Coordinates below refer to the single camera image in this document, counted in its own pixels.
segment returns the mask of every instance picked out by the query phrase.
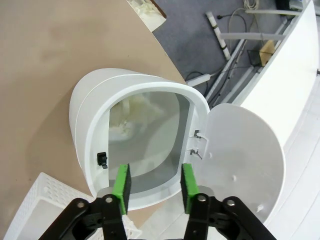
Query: door hinge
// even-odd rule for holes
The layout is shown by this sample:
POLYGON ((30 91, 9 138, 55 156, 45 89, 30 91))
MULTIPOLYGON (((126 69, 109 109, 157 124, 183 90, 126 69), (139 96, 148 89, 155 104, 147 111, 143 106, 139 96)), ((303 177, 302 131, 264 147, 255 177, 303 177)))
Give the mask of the door hinge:
POLYGON ((193 143, 194 146, 191 146, 187 151, 190 151, 190 155, 196 155, 197 157, 199 157, 202 160, 203 157, 199 153, 199 150, 200 150, 201 153, 202 152, 204 153, 208 141, 203 135, 199 134, 199 132, 200 132, 200 130, 195 130, 193 136, 189 137, 191 139, 195 139, 196 138, 198 140, 193 141, 192 143, 193 143))

